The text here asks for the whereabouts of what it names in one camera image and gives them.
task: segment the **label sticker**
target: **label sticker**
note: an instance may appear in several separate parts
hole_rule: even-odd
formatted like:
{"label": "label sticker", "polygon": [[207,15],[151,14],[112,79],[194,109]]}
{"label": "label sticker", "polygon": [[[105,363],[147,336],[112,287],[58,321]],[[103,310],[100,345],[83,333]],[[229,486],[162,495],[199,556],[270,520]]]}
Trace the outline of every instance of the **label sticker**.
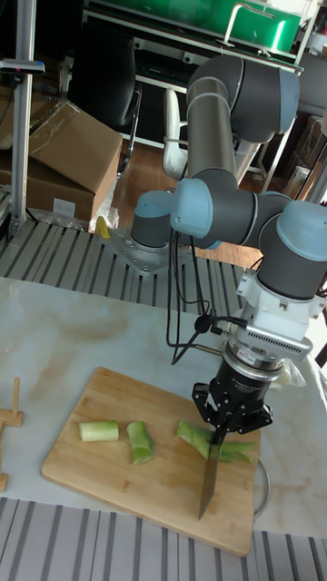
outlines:
{"label": "label sticker", "polygon": [[242,351],[241,349],[237,351],[237,357],[245,361],[245,363],[250,363],[250,365],[253,365],[253,363],[255,362],[255,357],[253,355],[249,355],[248,353],[245,353],[245,351]]}
{"label": "label sticker", "polygon": [[56,214],[62,214],[63,216],[74,218],[75,207],[76,204],[74,202],[68,202],[67,200],[54,198],[54,212]]}

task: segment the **white marble table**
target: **white marble table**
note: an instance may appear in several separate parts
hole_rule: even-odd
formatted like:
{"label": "white marble table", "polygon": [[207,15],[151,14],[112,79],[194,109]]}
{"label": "white marble table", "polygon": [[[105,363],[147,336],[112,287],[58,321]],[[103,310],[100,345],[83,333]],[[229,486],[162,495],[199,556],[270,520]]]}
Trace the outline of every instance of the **white marble table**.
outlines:
{"label": "white marble table", "polygon": [[[194,315],[183,314],[183,337]],[[104,366],[190,398],[196,380],[209,381],[218,359],[192,350],[171,367],[164,310],[0,278],[1,408],[9,408],[21,378],[21,428],[5,428],[4,496],[69,507],[110,509],[42,479],[39,470],[94,369]],[[213,345],[215,336],[203,342]],[[314,377],[301,365],[306,388],[269,393],[274,422],[263,430],[262,456],[272,481],[271,502],[255,528],[327,537],[326,411]],[[260,479],[258,478],[258,496]]]}

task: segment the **metal mounting plate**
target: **metal mounting plate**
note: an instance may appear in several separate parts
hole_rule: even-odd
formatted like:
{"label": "metal mounting plate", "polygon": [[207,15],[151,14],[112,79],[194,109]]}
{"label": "metal mounting plate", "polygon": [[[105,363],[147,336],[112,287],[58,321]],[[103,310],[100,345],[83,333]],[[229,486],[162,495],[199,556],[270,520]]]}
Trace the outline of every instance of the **metal mounting plate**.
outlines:
{"label": "metal mounting plate", "polygon": [[[131,226],[110,230],[110,239],[98,236],[98,240],[104,248],[116,254],[125,264],[133,269],[137,274],[148,277],[160,271],[168,269],[169,244],[162,248],[150,248],[138,244],[131,237]],[[185,246],[178,249],[178,260],[180,265],[192,259],[191,251]]]}

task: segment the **plastic bag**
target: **plastic bag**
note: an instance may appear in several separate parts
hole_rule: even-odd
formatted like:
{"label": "plastic bag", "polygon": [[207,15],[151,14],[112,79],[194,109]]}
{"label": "plastic bag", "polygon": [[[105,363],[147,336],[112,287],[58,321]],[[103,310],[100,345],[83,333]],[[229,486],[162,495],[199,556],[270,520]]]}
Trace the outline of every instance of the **plastic bag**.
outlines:
{"label": "plastic bag", "polygon": [[290,359],[284,361],[282,373],[276,381],[272,382],[270,389],[282,389],[286,385],[292,385],[295,388],[306,386],[302,373]]}
{"label": "plastic bag", "polygon": [[118,210],[116,208],[112,208],[112,203],[114,199],[114,190],[117,182],[118,178],[114,180],[114,183],[112,184],[109,192],[106,194],[100,208],[98,209],[93,219],[90,221],[88,230],[89,232],[95,231],[96,221],[99,218],[99,216],[103,216],[104,221],[108,228],[118,228],[119,225]]}
{"label": "plastic bag", "polygon": [[87,231],[89,224],[87,220],[77,220],[76,218],[71,218],[70,216],[63,216],[63,214],[48,212],[46,210],[37,210],[36,208],[31,208],[30,210],[38,222],[52,224],[54,226],[62,226],[63,228]]}

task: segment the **striped metal surface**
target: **striped metal surface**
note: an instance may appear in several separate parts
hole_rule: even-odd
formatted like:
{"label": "striped metal surface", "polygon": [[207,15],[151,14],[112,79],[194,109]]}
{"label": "striped metal surface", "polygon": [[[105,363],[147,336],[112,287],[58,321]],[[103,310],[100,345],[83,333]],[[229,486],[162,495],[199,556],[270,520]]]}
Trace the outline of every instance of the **striped metal surface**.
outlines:
{"label": "striped metal surface", "polygon": [[130,515],[0,501],[1,581],[321,581],[326,550],[254,531],[239,558]]}
{"label": "striped metal surface", "polygon": [[[198,260],[203,296],[217,313],[242,306],[243,269]],[[196,298],[192,264],[181,268]],[[96,237],[27,222],[0,250],[0,276],[166,307],[167,274],[145,279]],[[173,290],[173,305],[176,304]],[[197,313],[198,306],[183,305]],[[327,581],[327,540],[253,532],[239,558],[131,515],[23,500],[0,501],[0,581]]]}
{"label": "striped metal surface", "polygon": [[[231,314],[242,306],[235,294],[242,268],[205,259],[198,259],[198,267],[203,296],[218,314]],[[96,236],[31,221],[0,252],[0,276],[155,307],[167,305],[167,272],[144,278],[107,252]],[[196,299],[191,261],[180,268],[180,279],[184,297]],[[198,305],[184,303],[183,310],[197,313]]]}

